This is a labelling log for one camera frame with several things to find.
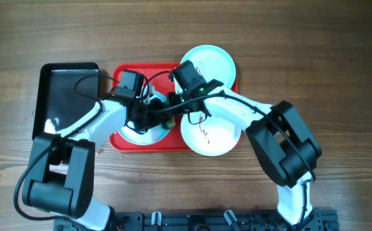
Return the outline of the light blue plate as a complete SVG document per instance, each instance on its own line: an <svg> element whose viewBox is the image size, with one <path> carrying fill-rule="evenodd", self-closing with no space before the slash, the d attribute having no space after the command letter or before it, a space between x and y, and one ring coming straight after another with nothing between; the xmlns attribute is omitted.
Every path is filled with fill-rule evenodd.
<svg viewBox="0 0 372 231"><path fill-rule="evenodd" d="M207 83L216 79L224 87L231 89L236 80L236 66L229 55L221 47L201 45L189 50L181 63L191 61L196 71L205 78Z"/></svg>
<svg viewBox="0 0 372 231"><path fill-rule="evenodd" d="M170 132L170 128L165 127L163 124L159 124L153 128L148 129L145 133L136 133L129 127L124 126L118 133L123 137L124 140L131 144L146 146L159 142L165 138Z"/></svg>

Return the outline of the green yellow sponge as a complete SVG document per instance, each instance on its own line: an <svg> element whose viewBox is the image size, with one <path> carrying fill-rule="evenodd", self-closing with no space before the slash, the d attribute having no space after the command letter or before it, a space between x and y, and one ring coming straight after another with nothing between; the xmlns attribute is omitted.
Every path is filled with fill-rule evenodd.
<svg viewBox="0 0 372 231"><path fill-rule="evenodd" d="M162 128L166 130L171 130L175 126L175 119L174 117L167 118L162 122Z"/></svg>

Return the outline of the white plate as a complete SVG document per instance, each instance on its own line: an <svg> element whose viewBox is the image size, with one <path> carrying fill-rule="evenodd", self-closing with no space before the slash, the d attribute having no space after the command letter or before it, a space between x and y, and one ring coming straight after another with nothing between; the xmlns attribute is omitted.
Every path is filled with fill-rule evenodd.
<svg viewBox="0 0 372 231"><path fill-rule="evenodd" d="M185 114L181 135L187 146L201 155L215 157L231 151L239 142L241 129L225 119L203 112Z"/></svg>

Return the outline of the light blue plate top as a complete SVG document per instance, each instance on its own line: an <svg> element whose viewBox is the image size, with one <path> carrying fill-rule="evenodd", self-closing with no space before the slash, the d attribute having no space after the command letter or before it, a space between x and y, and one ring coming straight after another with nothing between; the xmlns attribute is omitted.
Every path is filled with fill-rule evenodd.
<svg viewBox="0 0 372 231"><path fill-rule="evenodd" d="M216 79L224 87L231 89L236 80L236 66L229 55L221 47L201 45L189 50L181 63L191 61L196 71L205 78L207 83Z"/></svg>

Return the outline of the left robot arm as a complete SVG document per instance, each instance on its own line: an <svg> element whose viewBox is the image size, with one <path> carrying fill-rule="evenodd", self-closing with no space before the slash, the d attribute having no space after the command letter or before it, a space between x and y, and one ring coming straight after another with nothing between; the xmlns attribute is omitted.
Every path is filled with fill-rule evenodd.
<svg viewBox="0 0 372 231"><path fill-rule="evenodd" d="M151 79L125 70L118 85L104 97L73 92L91 100L90 111L55 133L35 136L27 168L15 186L13 205L32 221L63 221L84 230L119 230L115 210L93 195L95 153L114 132L128 123L139 134L167 123L165 102L150 99Z"/></svg>

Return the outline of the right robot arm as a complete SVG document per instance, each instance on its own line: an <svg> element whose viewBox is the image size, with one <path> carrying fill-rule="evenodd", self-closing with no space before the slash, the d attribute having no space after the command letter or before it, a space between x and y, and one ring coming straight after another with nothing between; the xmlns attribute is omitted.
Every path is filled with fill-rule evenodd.
<svg viewBox="0 0 372 231"><path fill-rule="evenodd" d="M321 147L293 104L259 103L227 88L221 81L206 80L191 61L170 71L182 93L170 112L203 112L244 131L266 175L278 186L278 212L296 230L311 214L309 186Z"/></svg>

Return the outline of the black metal tray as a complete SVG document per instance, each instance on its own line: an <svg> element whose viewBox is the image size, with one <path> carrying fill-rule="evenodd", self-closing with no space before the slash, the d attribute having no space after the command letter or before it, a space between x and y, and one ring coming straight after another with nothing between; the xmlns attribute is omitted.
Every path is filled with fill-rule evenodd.
<svg viewBox="0 0 372 231"><path fill-rule="evenodd" d="M32 137L56 133L93 109L100 91L94 62L51 63L40 69Z"/></svg>

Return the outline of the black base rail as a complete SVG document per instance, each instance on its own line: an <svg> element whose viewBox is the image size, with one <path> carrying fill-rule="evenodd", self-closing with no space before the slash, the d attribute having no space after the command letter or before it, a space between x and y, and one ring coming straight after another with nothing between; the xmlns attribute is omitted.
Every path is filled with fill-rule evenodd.
<svg viewBox="0 0 372 231"><path fill-rule="evenodd" d="M141 212L118 212L114 218L115 228L106 230L147 231L147 230L297 230L289 225L277 210L254 210L251 212L223 213L171 213L143 214ZM54 221L53 230L88 230L81 225L63 219ZM313 209L302 222L299 230L339 230L336 210Z"/></svg>

